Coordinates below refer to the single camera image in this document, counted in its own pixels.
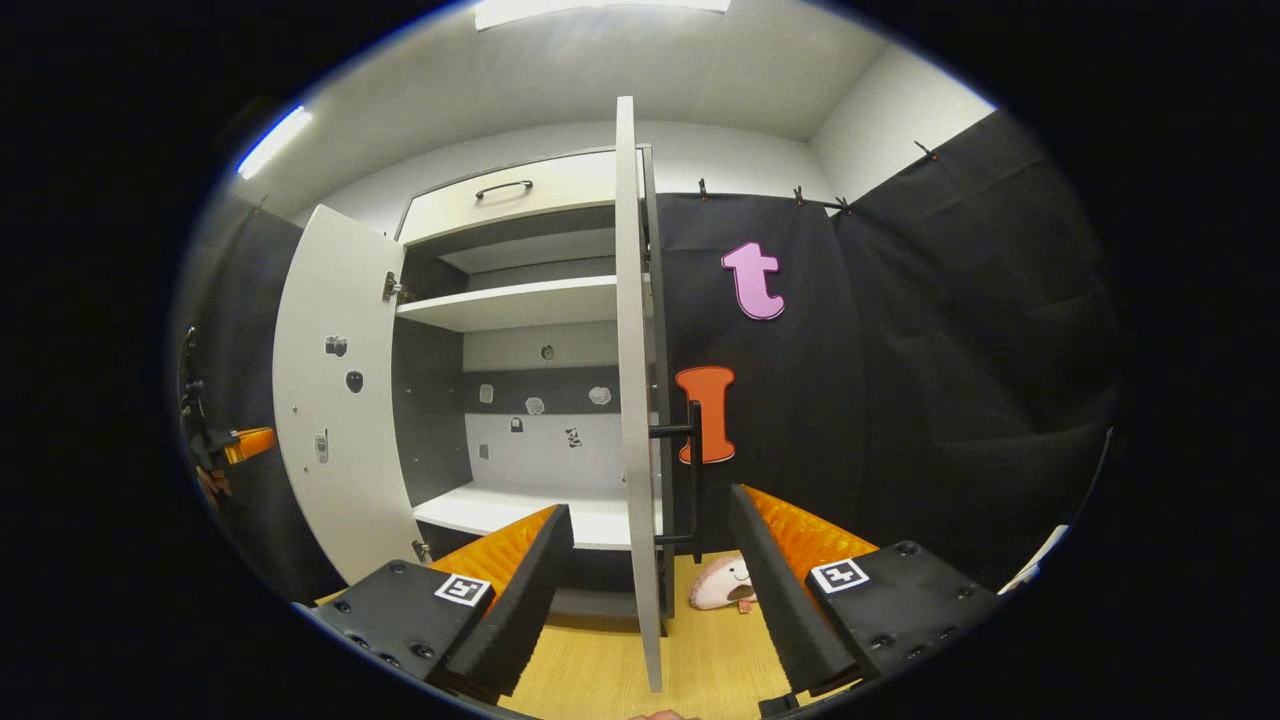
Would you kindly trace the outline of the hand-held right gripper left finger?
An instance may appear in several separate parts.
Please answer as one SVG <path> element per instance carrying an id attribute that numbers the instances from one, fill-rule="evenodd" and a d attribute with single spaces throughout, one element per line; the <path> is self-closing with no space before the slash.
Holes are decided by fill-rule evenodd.
<path id="1" fill-rule="evenodd" d="M 573 550 L 553 503 L 426 565 L 397 559 L 303 615 L 365 657 L 480 701 L 513 693 Z"/>

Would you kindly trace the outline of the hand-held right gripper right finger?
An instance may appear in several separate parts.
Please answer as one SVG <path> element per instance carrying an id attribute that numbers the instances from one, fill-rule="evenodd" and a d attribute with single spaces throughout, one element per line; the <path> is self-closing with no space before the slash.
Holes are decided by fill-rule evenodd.
<path id="1" fill-rule="evenodd" d="M 1000 605 L 923 544 L 876 547 L 750 486 L 730 488 L 728 524 L 795 693 L 897 676 Z"/>

